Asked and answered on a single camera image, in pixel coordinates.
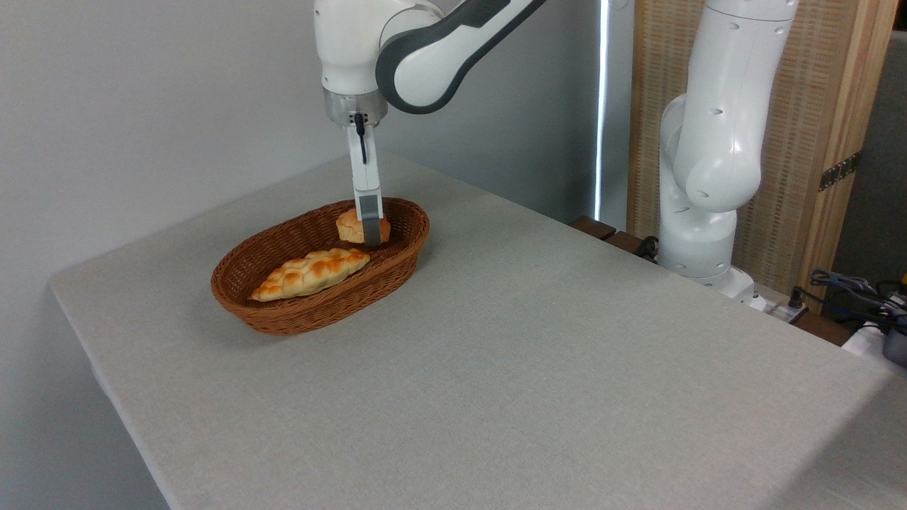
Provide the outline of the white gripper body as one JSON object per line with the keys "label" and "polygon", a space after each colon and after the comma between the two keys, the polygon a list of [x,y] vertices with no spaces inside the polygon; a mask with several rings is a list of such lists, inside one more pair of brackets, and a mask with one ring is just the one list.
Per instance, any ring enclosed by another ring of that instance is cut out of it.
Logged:
{"label": "white gripper body", "polygon": [[356,125],[346,128],[353,187],[360,191],[375,190],[381,188],[375,133],[372,125],[363,126],[362,130],[360,135]]}

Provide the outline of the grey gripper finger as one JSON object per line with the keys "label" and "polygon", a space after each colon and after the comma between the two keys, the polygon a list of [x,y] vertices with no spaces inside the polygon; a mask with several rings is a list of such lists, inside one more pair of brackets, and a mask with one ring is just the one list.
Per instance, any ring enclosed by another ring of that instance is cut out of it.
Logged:
{"label": "grey gripper finger", "polygon": [[362,222],[365,245],[376,247],[383,243],[381,220],[383,219],[383,201],[379,188],[375,190],[354,190],[357,217]]}

